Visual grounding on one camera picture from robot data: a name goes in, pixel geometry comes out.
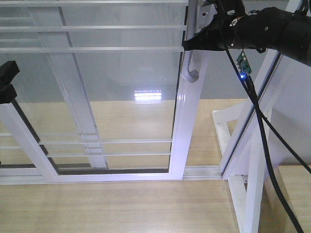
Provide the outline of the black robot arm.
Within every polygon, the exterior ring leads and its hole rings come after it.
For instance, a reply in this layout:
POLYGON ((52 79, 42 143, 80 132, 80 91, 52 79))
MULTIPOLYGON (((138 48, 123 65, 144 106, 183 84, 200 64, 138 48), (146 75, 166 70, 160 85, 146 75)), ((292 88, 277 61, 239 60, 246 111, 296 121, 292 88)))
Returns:
POLYGON ((195 52, 267 49, 311 63, 310 2, 246 11, 240 0, 4 0, 0 100, 173 100, 195 52))

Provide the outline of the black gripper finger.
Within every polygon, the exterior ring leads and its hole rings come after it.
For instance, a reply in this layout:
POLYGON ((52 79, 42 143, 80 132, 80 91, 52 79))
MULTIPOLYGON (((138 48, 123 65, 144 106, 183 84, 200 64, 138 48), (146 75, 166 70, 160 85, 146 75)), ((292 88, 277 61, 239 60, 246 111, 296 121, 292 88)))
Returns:
POLYGON ((20 72, 16 61, 7 61, 0 66, 0 84, 8 85, 13 78, 20 72))
POLYGON ((0 88, 0 104, 11 103, 17 97, 17 93, 12 84, 0 88))

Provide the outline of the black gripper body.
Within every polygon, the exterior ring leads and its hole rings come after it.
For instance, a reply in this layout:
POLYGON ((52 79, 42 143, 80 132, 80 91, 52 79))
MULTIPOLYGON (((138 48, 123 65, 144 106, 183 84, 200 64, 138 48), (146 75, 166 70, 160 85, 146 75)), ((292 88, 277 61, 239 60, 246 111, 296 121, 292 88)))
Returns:
POLYGON ((204 0, 202 6, 214 5, 216 14, 212 21, 194 34, 190 40, 194 50, 224 51, 229 49, 255 49, 247 38, 246 25, 257 16, 247 15, 241 0, 204 0))

